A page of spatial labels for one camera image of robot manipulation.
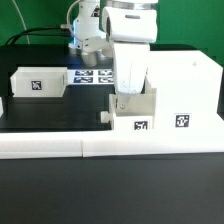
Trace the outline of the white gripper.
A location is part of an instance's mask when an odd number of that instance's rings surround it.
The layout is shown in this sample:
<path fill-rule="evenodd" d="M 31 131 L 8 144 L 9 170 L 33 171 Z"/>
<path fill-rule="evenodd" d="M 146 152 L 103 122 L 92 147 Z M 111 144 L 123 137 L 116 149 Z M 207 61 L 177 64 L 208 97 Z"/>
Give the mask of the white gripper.
<path fill-rule="evenodd" d="M 131 96 L 140 94 L 148 68 L 150 46 L 146 43 L 113 43 L 116 108 L 125 110 Z"/>

